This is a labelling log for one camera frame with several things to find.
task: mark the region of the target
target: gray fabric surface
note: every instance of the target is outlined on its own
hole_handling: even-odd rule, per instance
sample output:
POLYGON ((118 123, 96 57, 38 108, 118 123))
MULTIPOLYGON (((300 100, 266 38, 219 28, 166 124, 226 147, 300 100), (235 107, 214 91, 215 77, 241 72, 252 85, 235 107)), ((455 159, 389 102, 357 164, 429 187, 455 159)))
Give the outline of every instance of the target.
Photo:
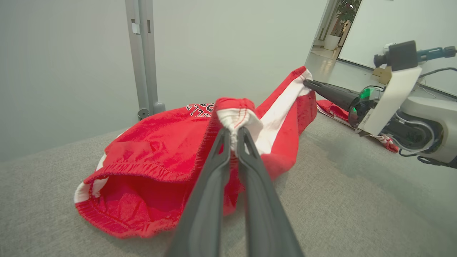
MULTIPOLYGON (((162 256, 171 232, 120 240, 81 218, 73 194, 122 131, 1 164, 0 256, 162 256)), ((308 257, 457 256, 456 220, 401 158, 318 114, 300 137, 296 165, 275 181, 308 257)), ((222 255, 246 256, 243 204, 224 218, 222 255)))

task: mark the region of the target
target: green light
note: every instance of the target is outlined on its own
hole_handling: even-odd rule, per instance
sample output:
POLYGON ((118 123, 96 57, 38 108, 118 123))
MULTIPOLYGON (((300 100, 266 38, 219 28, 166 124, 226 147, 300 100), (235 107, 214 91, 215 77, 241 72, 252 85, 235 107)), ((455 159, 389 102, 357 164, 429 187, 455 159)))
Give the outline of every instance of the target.
POLYGON ((372 92, 373 88, 367 88, 365 89, 361 94, 360 94, 360 98, 361 99, 365 99, 365 98, 369 98, 370 97, 370 94, 372 92))

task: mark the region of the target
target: white wall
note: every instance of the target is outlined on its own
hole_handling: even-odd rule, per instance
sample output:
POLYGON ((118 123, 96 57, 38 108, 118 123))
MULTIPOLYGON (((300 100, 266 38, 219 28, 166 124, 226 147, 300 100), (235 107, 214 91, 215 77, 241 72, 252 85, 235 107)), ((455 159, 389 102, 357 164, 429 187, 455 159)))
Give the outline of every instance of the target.
POLYGON ((304 65, 327 2, 153 0, 159 101, 261 103, 304 65))
MULTIPOLYGON (((415 40, 417 49, 457 45, 457 1, 362 0, 340 59, 374 68, 373 56, 387 43, 415 40)), ((457 67, 457 57, 428 61, 424 73, 457 67)), ((444 71, 426 78, 428 86, 457 95, 457 73, 444 71)))
POLYGON ((137 111, 124 0, 0 2, 0 161, 131 126, 137 111))

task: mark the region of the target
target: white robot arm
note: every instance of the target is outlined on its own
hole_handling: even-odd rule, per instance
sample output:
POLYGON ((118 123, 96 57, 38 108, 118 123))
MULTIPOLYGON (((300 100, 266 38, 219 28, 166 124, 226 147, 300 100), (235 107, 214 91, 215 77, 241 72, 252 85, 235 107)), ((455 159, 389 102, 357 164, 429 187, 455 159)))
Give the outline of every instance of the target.
POLYGON ((453 57, 455 47, 416 51, 415 41, 395 44, 376 55, 377 67, 392 67, 386 87, 368 86, 360 93, 306 80, 304 85, 349 112, 349 123, 359 135, 386 134, 401 149, 423 163, 457 168, 457 102, 411 96, 422 69, 418 62, 453 57))

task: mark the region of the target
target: clothing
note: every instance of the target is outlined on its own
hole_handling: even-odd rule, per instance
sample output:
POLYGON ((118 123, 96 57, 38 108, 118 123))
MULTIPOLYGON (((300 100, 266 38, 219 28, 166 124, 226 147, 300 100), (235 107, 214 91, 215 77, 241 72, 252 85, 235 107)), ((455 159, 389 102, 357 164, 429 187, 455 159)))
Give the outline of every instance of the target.
MULTIPOLYGON (((240 127, 248 128, 272 179, 297 158, 298 136, 316 117, 312 79, 293 71, 257 108, 248 99, 220 98, 143 119, 105 148, 96 171, 76 189, 74 202, 87 221, 119 238, 150 237, 173 229, 184 210, 217 133, 231 132, 236 149, 240 127)), ((233 213, 243 191, 232 154, 224 215, 233 213)))

